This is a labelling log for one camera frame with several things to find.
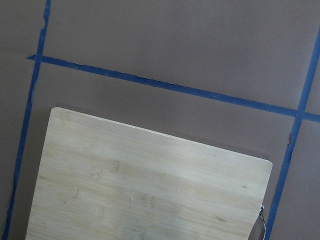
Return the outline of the cutting board hanging loop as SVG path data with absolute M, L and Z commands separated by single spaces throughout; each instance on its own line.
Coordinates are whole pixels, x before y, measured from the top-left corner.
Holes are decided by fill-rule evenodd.
M 266 236 L 266 222 L 264 219 L 264 206 L 261 205 L 258 218 L 256 219 L 248 240 L 264 240 Z

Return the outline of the wooden cutting board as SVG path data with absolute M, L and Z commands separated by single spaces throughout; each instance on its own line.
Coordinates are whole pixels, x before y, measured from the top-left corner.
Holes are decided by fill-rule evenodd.
M 54 107 L 28 240 L 246 240 L 268 160 Z

